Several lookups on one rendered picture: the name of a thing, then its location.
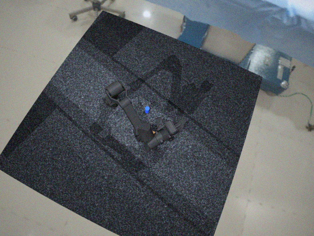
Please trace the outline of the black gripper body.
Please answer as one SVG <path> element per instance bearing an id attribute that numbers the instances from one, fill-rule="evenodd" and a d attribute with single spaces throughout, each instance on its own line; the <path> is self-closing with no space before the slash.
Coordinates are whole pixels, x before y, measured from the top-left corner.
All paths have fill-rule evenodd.
<path id="1" fill-rule="evenodd" d="M 154 133 L 155 138 L 157 139 L 159 145 L 163 144 L 165 141 L 172 141 L 173 135 L 177 133 L 176 129 L 174 128 L 173 124 L 170 120 L 165 122 L 165 127 L 158 132 Z"/>

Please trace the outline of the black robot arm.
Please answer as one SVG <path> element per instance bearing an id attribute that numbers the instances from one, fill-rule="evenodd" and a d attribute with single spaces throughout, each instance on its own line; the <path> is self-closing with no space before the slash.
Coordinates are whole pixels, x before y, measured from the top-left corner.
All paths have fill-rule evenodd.
<path id="1" fill-rule="evenodd" d="M 126 92 L 126 97 L 120 101 L 119 94 L 123 91 Z M 135 134 L 136 140 L 143 143 L 146 153 L 151 153 L 151 149 L 158 146 L 159 143 L 155 138 L 150 125 L 142 124 L 140 121 L 140 118 L 132 106 L 130 98 L 127 96 L 127 89 L 123 83 L 121 81 L 119 82 L 118 80 L 113 82 L 112 84 L 105 87 L 105 93 L 106 96 L 102 99 L 106 103 L 106 106 L 115 109 L 119 105 L 121 109 L 124 110 L 133 126 L 133 132 Z M 163 125 L 162 117 L 155 118 L 155 121 L 156 131 L 159 131 L 165 127 L 165 125 Z"/>

